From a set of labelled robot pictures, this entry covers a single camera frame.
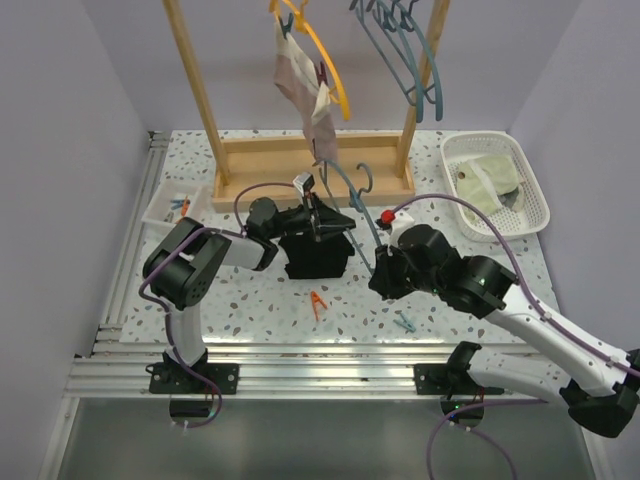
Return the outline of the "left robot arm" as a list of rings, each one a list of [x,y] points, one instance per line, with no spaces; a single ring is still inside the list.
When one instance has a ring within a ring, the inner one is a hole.
[[[220,267],[260,272],[284,251],[291,280],[339,278],[355,255],[347,238],[355,227],[353,218],[314,193],[285,210],[267,197],[254,200],[243,233],[206,227],[191,217],[180,220],[145,261],[141,286],[164,302],[166,355],[176,363],[175,384],[193,393],[207,383],[199,303]]]

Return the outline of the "orange clothespin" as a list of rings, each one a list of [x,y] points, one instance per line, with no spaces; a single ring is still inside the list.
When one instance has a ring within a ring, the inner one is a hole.
[[[326,302],[320,297],[320,295],[315,292],[315,291],[311,291],[310,292],[310,299],[311,299],[311,305],[312,305],[312,310],[314,313],[314,318],[316,321],[320,320],[320,310],[326,310],[327,309],[327,304]]]

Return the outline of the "black underwear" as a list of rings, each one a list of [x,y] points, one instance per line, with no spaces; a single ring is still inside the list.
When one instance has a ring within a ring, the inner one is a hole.
[[[349,240],[339,234],[320,242],[310,236],[282,237],[279,246],[286,253],[285,271],[291,280],[317,280],[341,278],[355,249]]]

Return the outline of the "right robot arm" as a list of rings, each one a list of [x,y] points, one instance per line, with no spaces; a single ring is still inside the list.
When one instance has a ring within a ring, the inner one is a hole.
[[[375,251],[371,290],[385,300],[414,292],[498,326],[546,358],[509,359],[463,341],[449,357],[451,389],[502,388],[563,404],[572,420],[605,438],[618,437],[639,406],[639,353],[588,333],[533,295],[523,280],[486,256],[461,256],[444,234],[397,218],[382,223],[387,244]]]

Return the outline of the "teal hanger with clips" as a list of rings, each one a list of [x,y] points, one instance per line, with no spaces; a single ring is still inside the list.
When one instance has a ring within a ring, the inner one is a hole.
[[[343,180],[343,182],[345,183],[348,189],[349,206],[354,210],[356,210],[358,213],[363,215],[364,220],[368,225],[369,231],[371,233],[371,236],[376,246],[377,247],[381,246],[382,243],[381,243],[379,234],[376,230],[376,227],[374,226],[373,219],[368,211],[367,206],[362,200],[362,195],[364,193],[371,193],[373,190],[374,178],[373,178],[373,173],[371,168],[364,162],[360,162],[356,165],[357,170],[363,170],[365,172],[366,179],[367,179],[367,186],[357,190],[353,182],[351,181],[350,177],[348,176],[348,174],[336,161],[329,160],[329,159],[318,159],[315,161],[314,165],[319,167],[319,175],[320,175],[321,182],[324,186],[325,192],[329,195],[329,199],[331,203],[337,210],[339,210],[340,207],[338,206],[338,202],[334,197],[331,191],[331,188],[329,186],[329,180],[328,180],[329,169],[334,170],[339,175],[339,177]]]

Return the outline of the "light teal clothespin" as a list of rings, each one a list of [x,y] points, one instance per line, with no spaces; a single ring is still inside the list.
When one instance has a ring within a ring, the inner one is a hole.
[[[406,332],[410,332],[410,333],[416,332],[416,327],[403,312],[400,312],[398,314],[398,317],[394,319],[393,322]]]

